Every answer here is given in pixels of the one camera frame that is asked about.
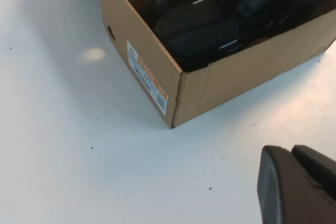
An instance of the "open cardboard box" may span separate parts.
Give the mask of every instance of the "open cardboard box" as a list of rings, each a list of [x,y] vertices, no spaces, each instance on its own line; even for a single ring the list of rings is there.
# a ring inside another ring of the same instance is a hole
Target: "open cardboard box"
[[[186,73],[136,12],[149,1],[101,0],[103,21],[120,56],[170,127],[325,52],[336,39],[336,0],[327,0],[312,21]]]

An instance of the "white table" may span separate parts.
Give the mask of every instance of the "white table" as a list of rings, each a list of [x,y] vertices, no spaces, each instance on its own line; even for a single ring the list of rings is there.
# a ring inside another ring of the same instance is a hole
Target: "white table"
[[[336,159],[336,45],[170,130],[99,0],[0,0],[0,28],[0,223],[261,224],[264,145]]]

